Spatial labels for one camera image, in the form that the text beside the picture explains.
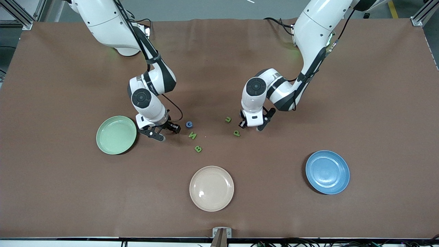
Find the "green plate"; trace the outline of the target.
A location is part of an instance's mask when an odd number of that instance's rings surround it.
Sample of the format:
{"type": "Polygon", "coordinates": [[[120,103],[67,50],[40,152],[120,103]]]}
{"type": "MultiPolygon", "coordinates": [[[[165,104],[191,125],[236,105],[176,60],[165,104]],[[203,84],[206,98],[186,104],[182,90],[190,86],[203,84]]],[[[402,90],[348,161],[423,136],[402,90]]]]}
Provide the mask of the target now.
{"type": "Polygon", "coordinates": [[[99,149],[109,155],[125,153],[134,144],[138,129],[132,119],[114,116],[98,128],[96,142],[99,149]]]}

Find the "beige plate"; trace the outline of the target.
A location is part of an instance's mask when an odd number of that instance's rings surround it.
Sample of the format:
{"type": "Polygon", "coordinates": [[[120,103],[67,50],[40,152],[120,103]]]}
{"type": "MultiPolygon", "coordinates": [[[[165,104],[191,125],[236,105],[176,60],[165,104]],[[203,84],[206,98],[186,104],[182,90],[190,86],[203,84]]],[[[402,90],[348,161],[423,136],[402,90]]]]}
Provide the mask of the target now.
{"type": "Polygon", "coordinates": [[[218,166],[207,166],[193,175],[189,194],[193,203],[206,212],[224,209],[232,200],[235,185],[232,176],[218,166]]]}

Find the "blue plate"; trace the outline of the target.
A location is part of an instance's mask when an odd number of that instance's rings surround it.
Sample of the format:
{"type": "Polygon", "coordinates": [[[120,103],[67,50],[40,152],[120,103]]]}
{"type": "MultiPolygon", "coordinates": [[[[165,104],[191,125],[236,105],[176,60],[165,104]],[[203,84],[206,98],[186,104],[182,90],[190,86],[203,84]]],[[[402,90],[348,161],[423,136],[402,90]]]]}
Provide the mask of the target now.
{"type": "Polygon", "coordinates": [[[350,182],[347,162],[329,150],[316,151],[310,155],[305,164],[305,174],[309,184],[326,195],[343,192],[350,182]]]}

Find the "brown table cover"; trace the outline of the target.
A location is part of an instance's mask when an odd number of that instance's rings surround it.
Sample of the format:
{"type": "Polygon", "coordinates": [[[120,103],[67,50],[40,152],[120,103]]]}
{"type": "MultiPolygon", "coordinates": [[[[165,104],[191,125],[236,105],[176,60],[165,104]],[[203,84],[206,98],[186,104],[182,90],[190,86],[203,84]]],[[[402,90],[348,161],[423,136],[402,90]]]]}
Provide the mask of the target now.
{"type": "Polygon", "coordinates": [[[168,97],[182,130],[164,142],[139,135],[119,156],[99,150],[96,133],[110,117],[135,117],[127,86],[146,70],[143,55],[119,55],[84,23],[22,33],[0,90],[0,237],[204,237],[218,226],[234,237],[439,234],[439,71],[422,28],[350,20],[296,111],[276,112],[261,132],[238,127],[246,81],[302,68],[281,27],[195,19],[155,22],[152,33],[177,77],[168,97]],[[305,164],[320,150],[347,162],[343,192],[309,184],[305,164]],[[207,166],[235,185],[217,212],[189,194],[207,166]]]}

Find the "grey metal mount bracket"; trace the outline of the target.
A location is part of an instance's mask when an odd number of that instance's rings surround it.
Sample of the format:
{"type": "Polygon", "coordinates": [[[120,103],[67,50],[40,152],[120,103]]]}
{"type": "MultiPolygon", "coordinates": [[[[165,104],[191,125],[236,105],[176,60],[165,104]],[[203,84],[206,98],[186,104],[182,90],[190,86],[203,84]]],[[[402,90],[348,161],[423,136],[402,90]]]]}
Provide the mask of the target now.
{"type": "Polygon", "coordinates": [[[226,235],[227,238],[232,238],[232,228],[223,227],[223,226],[213,228],[213,230],[212,230],[212,234],[213,234],[212,238],[214,238],[216,233],[217,233],[217,231],[219,231],[221,229],[223,229],[223,233],[224,233],[224,235],[226,235]]]}

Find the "white table edge rail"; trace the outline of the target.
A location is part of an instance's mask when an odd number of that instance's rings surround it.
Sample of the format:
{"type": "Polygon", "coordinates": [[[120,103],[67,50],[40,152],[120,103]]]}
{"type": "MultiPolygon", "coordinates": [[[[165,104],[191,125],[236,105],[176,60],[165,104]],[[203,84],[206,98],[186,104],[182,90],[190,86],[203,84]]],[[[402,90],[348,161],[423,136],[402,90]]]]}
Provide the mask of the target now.
{"type": "MultiPolygon", "coordinates": [[[[210,247],[212,237],[0,238],[0,247],[210,247]]],[[[227,247],[439,247],[424,238],[228,238],[227,247]]]]}

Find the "aluminium frame rail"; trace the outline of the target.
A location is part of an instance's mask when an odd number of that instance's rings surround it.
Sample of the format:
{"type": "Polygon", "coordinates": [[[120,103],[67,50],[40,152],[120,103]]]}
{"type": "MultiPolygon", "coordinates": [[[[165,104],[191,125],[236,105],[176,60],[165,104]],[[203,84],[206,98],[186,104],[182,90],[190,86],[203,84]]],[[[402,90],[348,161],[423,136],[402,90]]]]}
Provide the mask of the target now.
{"type": "Polygon", "coordinates": [[[0,28],[31,30],[42,20],[47,0],[0,0],[0,28]]]}
{"type": "Polygon", "coordinates": [[[413,26],[424,27],[439,8],[439,0],[424,0],[424,5],[410,17],[413,26]]]}

